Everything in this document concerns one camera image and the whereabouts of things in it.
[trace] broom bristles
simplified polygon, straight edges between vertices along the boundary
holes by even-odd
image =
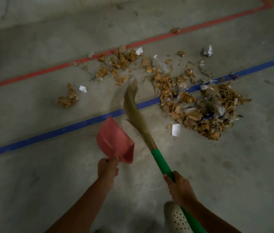
[[[124,94],[124,110],[127,114],[127,120],[133,125],[141,134],[143,140],[147,144],[150,151],[157,149],[153,137],[148,132],[147,126],[144,122],[142,114],[139,112],[135,102],[135,96],[138,92],[137,81],[129,84]]]

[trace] blue floor line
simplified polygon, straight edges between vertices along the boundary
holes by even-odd
[[[239,72],[235,72],[234,74],[237,74],[239,77],[243,77],[248,74],[256,73],[258,71],[261,71],[261,70],[264,70],[264,69],[267,69],[267,68],[270,68],[273,66],[274,66],[274,60],[263,63],[261,65],[257,65],[257,66],[245,69],[245,70],[241,70]],[[226,75],[226,76],[214,79],[214,80],[216,80],[216,81],[214,81],[214,83],[217,84],[217,83],[223,82],[222,78],[224,79],[224,81],[231,80],[230,75]],[[189,93],[192,93],[192,92],[200,90],[200,87],[201,87],[201,84],[197,84],[197,85],[191,86],[186,91]],[[143,109],[143,108],[146,108],[151,105],[158,104],[158,103],[160,103],[160,99],[154,98],[154,99],[150,99],[150,100],[147,100],[147,101],[137,104],[137,107],[139,109]],[[125,112],[123,109],[119,109],[119,110],[116,110],[116,111],[113,111],[113,112],[110,112],[107,114],[103,114],[103,115],[100,115],[100,116],[97,116],[97,117],[94,117],[91,119],[87,119],[82,122],[78,122],[78,123],[63,127],[63,128],[59,128],[59,129],[56,129],[56,130],[53,130],[53,131],[50,131],[47,133],[43,133],[43,134],[31,137],[26,140],[22,140],[22,141],[18,141],[18,142],[9,144],[9,145],[2,146],[2,147],[0,147],[0,155],[10,152],[10,151],[13,151],[13,150],[24,148],[26,146],[38,143],[40,141],[44,141],[47,139],[51,139],[51,138],[66,134],[68,132],[72,132],[72,131],[76,131],[76,130],[84,128],[84,127],[88,127],[88,126],[96,124],[96,123],[100,123],[102,121],[105,121],[109,116],[114,118],[114,117],[123,115],[124,113]]]

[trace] concrete floor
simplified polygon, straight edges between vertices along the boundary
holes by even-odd
[[[140,0],[124,4],[122,10],[113,7],[84,14],[93,21],[76,15],[0,31],[0,80],[261,5],[259,0],[166,0],[158,7],[157,1]],[[137,7],[143,14],[129,16]],[[38,37],[30,38],[33,32]],[[274,10],[143,49],[146,55],[158,54],[162,59],[170,54],[174,61],[176,52],[184,50],[185,61],[197,62],[200,49],[209,44],[214,56],[207,67],[215,77],[273,60]],[[94,73],[99,65],[93,61],[88,67]],[[180,71],[175,67],[174,74]],[[139,81],[138,101],[154,96],[150,82],[142,83],[144,76],[142,71],[134,74]],[[117,87],[110,78],[99,83],[89,78],[79,67],[69,67],[0,87],[0,146],[121,107],[127,84]],[[67,82],[76,88],[86,86],[88,93],[80,92],[79,103],[63,109],[55,100],[65,95]],[[142,113],[170,167],[189,178],[206,207],[242,232],[274,233],[274,67],[232,86],[252,102],[237,108],[244,118],[217,142],[184,129],[179,137],[171,136],[166,125],[173,121],[158,105]],[[125,116],[116,121],[135,141],[135,160],[120,165],[114,190],[92,230],[168,232],[163,207],[170,196],[159,169]],[[100,126],[0,156],[0,232],[43,232],[74,204],[96,179],[97,162],[104,157],[95,142]]]

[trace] dustpan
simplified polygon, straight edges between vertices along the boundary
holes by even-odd
[[[109,158],[117,157],[119,162],[127,164],[133,162],[135,143],[110,116],[102,124],[96,141]]]

